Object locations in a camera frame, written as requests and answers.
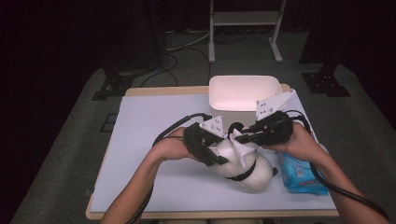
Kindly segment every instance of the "black band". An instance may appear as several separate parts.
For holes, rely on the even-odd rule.
[[[256,161],[254,161],[254,163],[253,163],[253,165],[251,165],[250,169],[248,169],[243,174],[238,175],[238,176],[233,176],[233,177],[225,177],[225,178],[231,179],[233,181],[242,181],[242,180],[248,178],[251,175],[251,173],[253,173],[255,167],[256,167]]]

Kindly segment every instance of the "person's left arm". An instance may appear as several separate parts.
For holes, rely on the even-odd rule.
[[[157,143],[140,163],[133,177],[108,207],[101,223],[126,223],[140,208],[154,184],[155,177],[162,162],[194,157],[184,146],[182,139],[184,129],[178,128]]]

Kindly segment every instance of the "person's right arm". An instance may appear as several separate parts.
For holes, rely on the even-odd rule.
[[[311,134],[301,124],[294,122],[293,135],[287,143],[265,147],[285,151],[298,160],[311,162],[327,182],[364,197],[335,160],[315,142]],[[330,194],[344,223],[389,223],[379,213],[363,203],[332,190],[330,190]]]

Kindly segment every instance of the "blue package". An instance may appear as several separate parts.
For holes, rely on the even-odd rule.
[[[285,152],[277,152],[283,184],[291,193],[328,195],[329,191],[312,174],[309,162],[300,161]]]

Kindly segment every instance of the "plush toy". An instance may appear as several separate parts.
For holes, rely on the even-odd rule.
[[[241,135],[236,129],[228,138],[209,147],[217,156],[224,157],[228,162],[209,166],[215,174],[226,177],[235,186],[245,192],[263,191],[277,174],[277,169],[258,152],[255,143],[240,144],[235,140]]]

